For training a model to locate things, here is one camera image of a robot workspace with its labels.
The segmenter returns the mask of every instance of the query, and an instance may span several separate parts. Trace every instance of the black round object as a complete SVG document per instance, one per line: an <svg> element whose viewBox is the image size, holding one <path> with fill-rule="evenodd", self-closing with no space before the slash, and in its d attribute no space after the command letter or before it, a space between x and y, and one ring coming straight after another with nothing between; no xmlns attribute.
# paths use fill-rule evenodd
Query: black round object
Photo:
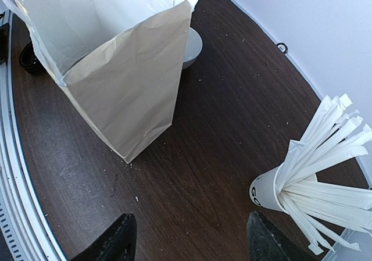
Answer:
<svg viewBox="0 0 372 261"><path fill-rule="evenodd" d="M28 43L22 50L19 56L19 64L21 67L31 75L40 75L45 72L43 65L35 56L33 43Z"/></svg>

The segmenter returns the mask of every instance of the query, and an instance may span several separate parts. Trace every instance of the wood grain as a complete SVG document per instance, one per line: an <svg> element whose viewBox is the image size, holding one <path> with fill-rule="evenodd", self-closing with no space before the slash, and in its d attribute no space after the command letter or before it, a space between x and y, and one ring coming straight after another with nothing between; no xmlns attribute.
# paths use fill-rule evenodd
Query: wood grain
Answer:
<svg viewBox="0 0 372 261"><path fill-rule="evenodd" d="M24 153L68 257L125 212L137 218L137 260L249 260L245 227L258 210L249 184L283 161L289 139L300 138L319 100L230 1L200 0L192 27L204 48L182 75L173 125L126 165L48 75L31 77L19 67L29 38L15 20L13 88ZM355 161L319 179L367 186ZM289 217L260 210L307 246Z"/></svg>

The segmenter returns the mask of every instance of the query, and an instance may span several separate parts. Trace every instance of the wooden table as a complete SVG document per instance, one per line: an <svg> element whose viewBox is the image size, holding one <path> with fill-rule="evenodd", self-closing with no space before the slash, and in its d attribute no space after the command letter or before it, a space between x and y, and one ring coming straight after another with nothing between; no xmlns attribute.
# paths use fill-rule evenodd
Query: wooden table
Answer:
<svg viewBox="0 0 372 261"><path fill-rule="evenodd" d="M121 213L138 220L137 260L249 260L250 182L279 165L319 100L261 29L228 0L200 0L204 49L182 75L173 125L126 165L93 133L48 75L15 60L14 99L28 168L68 257ZM19 19L17 59L28 43ZM366 187L355 161L322 181ZM297 244L289 217L260 209ZM340 228L333 227L339 233Z"/></svg>

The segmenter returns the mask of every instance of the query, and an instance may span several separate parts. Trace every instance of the paper bag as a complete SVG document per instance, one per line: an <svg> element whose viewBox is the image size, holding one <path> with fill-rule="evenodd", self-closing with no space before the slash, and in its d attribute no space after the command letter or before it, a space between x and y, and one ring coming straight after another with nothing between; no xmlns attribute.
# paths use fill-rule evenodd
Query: paper bag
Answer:
<svg viewBox="0 0 372 261"><path fill-rule="evenodd" d="M173 119L198 0L15 0L35 54L126 162Z"/></svg>

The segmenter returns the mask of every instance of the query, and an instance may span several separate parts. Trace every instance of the white wall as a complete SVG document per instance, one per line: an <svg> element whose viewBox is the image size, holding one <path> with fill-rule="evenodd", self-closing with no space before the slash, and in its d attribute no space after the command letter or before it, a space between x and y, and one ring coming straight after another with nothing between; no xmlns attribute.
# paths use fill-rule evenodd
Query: white wall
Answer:
<svg viewBox="0 0 372 261"><path fill-rule="evenodd" d="M322 98L347 93L372 126L372 0L233 0L288 57ZM371 156L361 164L372 185Z"/></svg>

